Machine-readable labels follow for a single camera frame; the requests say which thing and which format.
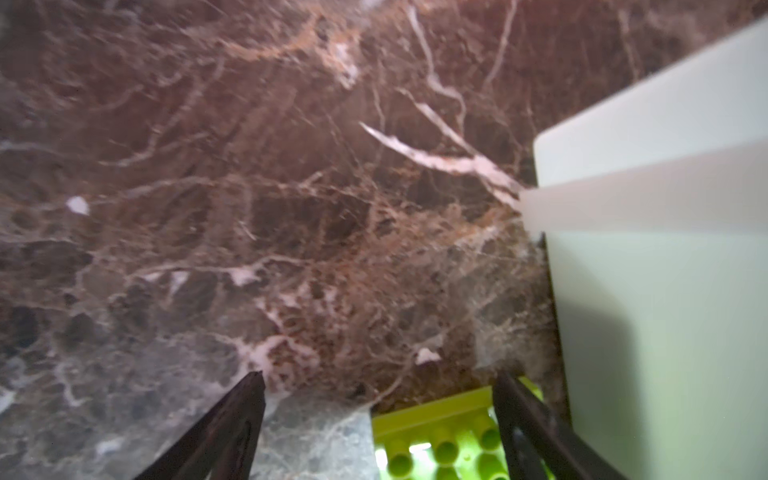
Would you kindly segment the green lego brick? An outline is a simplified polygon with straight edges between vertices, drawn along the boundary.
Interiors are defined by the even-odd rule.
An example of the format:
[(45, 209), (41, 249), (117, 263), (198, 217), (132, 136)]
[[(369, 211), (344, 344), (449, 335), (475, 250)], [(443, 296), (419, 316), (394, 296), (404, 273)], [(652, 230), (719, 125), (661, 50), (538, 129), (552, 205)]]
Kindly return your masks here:
[(490, 386), (372, 418), (381, 479), (520, 479), (506, 461)]

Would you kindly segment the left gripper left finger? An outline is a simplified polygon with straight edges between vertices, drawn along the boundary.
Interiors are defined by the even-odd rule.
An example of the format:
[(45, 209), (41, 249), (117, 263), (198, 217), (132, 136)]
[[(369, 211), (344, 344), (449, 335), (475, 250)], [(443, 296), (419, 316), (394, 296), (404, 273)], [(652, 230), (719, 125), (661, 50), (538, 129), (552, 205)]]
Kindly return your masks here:
[(136, 480), (247, 479), (266, 409), (265, 391), (262, 373), (245, 375)]

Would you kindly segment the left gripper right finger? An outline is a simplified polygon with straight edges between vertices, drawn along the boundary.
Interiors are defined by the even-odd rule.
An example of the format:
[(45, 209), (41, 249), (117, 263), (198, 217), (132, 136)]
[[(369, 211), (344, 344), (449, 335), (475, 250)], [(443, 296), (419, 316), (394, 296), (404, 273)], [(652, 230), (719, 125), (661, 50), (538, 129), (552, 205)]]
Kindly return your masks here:
[(492, 400), (512, 479), (624, 477), (520, 380), (498, 374)]

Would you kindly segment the white three-compartment bin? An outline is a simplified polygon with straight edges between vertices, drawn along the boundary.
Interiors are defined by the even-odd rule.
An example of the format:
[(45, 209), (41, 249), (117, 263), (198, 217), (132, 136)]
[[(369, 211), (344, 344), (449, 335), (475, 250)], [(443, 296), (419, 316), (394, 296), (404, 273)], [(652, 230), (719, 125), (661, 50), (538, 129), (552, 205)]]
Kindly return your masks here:
[(767, 475), (767, 23), (546, 130), (572, 424), (631, 479)]

